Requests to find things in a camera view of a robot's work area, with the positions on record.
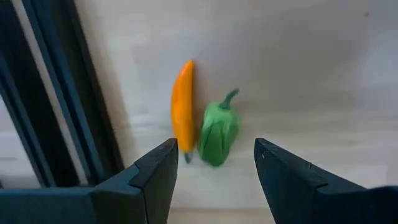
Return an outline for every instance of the green stem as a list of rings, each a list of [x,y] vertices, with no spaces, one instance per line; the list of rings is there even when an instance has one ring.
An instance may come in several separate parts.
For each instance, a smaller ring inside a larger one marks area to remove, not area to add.
[[[222,109],[230,110],[231,109],[231,100],[239,93],[239,88],[235,88],[228,95],[226,95],[225,100],[218,105]]]

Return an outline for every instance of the orange pepper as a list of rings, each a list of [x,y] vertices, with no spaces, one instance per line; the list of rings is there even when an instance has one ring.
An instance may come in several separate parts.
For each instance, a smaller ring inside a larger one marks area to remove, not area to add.
[[[172,92],[171,120],[178,148],[190,162],[190,153],[195,145],[195,129],[193,122],[193,61],[189,60],[178,75]]]

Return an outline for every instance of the toy vegetable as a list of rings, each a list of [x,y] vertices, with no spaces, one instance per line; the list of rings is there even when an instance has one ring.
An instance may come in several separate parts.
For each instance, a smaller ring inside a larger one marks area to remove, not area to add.
[[[184,153],[187,163],[191,161],[195,145],[195,130],[192,111],[193,61],[188,61],[178,75],[172,92],[171,119],[178,148]]]
[[[230,106],[238,93],[236,88],[222,103],[210,103],[206,108],[198,148],[200,157],[210,165],[217,167],[224,163],[238,133],[238,116]]]

